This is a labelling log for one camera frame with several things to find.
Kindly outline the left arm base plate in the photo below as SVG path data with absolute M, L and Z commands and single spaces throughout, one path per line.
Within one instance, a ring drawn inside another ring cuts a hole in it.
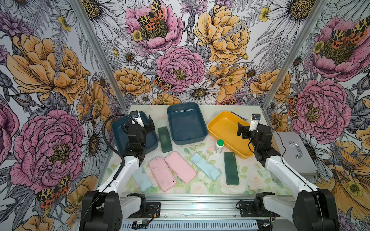
M 138 212 L 130 215 L 129 219 L 134 218 L 159 218 L 161 213 L 160 202 L 147 202 L 144 208 L 141 208 Z

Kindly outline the dark teal tray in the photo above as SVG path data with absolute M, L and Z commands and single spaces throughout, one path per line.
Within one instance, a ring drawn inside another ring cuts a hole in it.
M 200 107 L 196 103 L 171 105 L 167 108 L 172 140 L 177 145 L 205 140 L 208 130 Z
M 125 145 L 128 142 L 128 135 L 124 133 L 121 125 L 126 124 L 129 121 L 129 118 L 121 117 L 115 120 L 111 124 L 111 128 L 113 129 L 113 137 L 116 141 L 117 150 L 121 153 L 125 150 Z M 150 153 L 154 151 L 159 144 L 159 139 L 155 131 L 148 133 L 146 136 L 146 152 Z

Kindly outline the yellow plastic tray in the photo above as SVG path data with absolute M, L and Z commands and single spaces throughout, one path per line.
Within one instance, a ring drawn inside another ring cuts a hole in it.
M 243 139 L 237 135 L 239 123 L 243 126 L 250 125 L 237 115 L 223 111 L 208 123 L 207 129 L 216 140 L 223 140 L 224 146 L 236 156 L 248 159 L 254 156 L 253 147 L 251 144 L 248 146 L 248 139 Z

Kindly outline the dark green case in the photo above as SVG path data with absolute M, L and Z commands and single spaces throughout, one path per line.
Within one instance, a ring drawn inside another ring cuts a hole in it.
M 239 185 L 238 167 L 234 153 L 224 153 L 225 179 L 227 185 Z
M 163 153 L 172 151 L 172 143 L 170 134 L 167 127 L 158 128 L 159 140 L 161 143 L 161 149 Z

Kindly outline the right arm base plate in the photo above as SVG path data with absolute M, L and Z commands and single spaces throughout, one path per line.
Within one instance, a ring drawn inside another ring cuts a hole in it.
M 242 218 L 260 217 L 252 201 L 240 200 L 236 203 L 236 209 L 240 212 Z

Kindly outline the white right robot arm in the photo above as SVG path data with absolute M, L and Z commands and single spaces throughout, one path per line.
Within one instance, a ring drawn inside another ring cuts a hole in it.
M 252 210 L 260 217 L 279 215 L 299 231 L 338 231 L 340 229 L 334 195 L 320 189 L 294 170 L 272 147 L 272 129 L 258 124 L 255 130 L 238 124 L 237 135 L 248 139 L 257 161 L 275 175 L 291 192 L 294 202 L 263 192 L 255 196 Z

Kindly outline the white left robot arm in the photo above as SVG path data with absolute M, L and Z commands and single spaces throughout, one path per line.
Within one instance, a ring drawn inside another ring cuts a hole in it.
M 127 134 L 128 141 L 123 152 L 113 150 L 121 158 L 121 164 L 105 183 L 84 195 L 79 227 L 81 231 L 118 231 L 126 218 L 145 212 L 145 196 L 128 195 L 120 200 L 120 195 L 144 161 L 146 137 L 155 130 L 155 126 L 151 117 L 148 123 L 142 122 L 138 111 L 125 115 L 125 118 L 128 121 L 121 125 L 121 130 Z

